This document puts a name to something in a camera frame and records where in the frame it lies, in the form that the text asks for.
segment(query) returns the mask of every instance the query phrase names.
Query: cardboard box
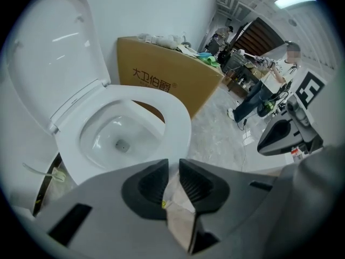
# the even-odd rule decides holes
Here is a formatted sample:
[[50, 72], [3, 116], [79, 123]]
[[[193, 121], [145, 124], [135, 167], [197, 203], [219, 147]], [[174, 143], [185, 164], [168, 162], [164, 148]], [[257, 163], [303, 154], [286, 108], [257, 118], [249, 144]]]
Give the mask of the cardboard box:
[[[216, 90], [224, 75], [199, 59], [136, 37], [118, 39], [120, 83], [157, 88], [177, 97], [193, 118]], [[162, 118], [158, 110], [140, 103]]]

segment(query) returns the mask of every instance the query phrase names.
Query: white toilet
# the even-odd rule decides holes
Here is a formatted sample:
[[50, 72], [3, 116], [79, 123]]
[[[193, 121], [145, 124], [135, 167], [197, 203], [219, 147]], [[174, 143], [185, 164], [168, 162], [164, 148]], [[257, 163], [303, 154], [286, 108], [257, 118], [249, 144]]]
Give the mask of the white toilet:
[[[18, 96], [55, 137], [77, 184], [157, 159], [176, 166], [186, 157], [187, 109], [161, 90], [110, 85], [86, 0], [33, 0], [3, 56]], [[133, 100], [156, 107], [165, 124]]]

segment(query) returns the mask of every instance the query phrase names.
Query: toilet lid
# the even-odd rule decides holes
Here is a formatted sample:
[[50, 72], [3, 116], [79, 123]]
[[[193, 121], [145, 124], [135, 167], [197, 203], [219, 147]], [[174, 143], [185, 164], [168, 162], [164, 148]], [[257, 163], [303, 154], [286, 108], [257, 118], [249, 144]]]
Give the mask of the toilet lid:
[[6, 40], [5, 60], [24, 106], [49, 133], [76, 93], [110, 83], [86, 0], [33, 0]]

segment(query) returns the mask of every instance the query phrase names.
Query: green cloth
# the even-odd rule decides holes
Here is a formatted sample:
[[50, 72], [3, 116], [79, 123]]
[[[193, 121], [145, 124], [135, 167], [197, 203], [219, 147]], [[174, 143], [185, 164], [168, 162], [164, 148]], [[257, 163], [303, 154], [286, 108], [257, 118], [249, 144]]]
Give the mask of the green cloth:
[[216, 62], [216, 58], [214, 56], [210, 56], [208, 58], [198, 58], [202, 60], [203, 62], [207, 63], [208, 65], [211, 65], [213, 67], [219, 67], [220, 64]]

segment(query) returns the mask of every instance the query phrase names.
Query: jeans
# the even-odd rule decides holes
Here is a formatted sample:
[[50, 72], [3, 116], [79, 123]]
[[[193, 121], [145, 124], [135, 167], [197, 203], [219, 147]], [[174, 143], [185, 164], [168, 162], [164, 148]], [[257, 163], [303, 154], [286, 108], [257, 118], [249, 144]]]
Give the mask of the jeans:
[[240, 122], [249, 115], [253, 109], [258, 107], [263, 101], [268, 100], [272, 95], [273, 93], [259, 81], [253, 86], [253, 89], [249, 92], [243, 103], [233, 111], [235, 122]]

